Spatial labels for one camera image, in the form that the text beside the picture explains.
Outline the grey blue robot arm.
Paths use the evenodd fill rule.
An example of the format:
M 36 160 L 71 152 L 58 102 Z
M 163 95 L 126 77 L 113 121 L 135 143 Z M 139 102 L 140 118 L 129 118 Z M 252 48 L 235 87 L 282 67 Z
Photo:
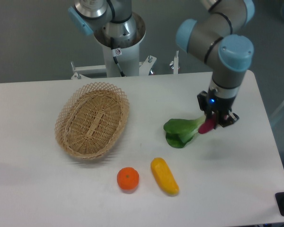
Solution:
M 252 19 L 255 7 L 251 0 L 204 0 L 203 5 L 209 18 L 185 20 L 176 43 L 212 69 L 209 88 L 197 99 L 207 120 L 226 127 L 238 120 L 231 108 L 254 52 L 252 42 L 236 32 Z M 145 27 L 131 1 L 77 0 L 68 14 L 83 34 L 94 35 L 102 45 L 108 77 L 141 74 L 139 45 Z

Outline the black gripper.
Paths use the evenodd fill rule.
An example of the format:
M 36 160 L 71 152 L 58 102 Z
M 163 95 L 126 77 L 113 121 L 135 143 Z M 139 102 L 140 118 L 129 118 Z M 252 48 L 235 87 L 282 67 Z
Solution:
M 208 93 L 201 91 L 197 95 L 199 108 L 206 115 L 207 106 L 216 114 L 215 128 L 227 127 L 236 123 L 240 118 L 231 108 L 238 93 L 238 87 L 226 89 L 217 85 L 209 86 Z

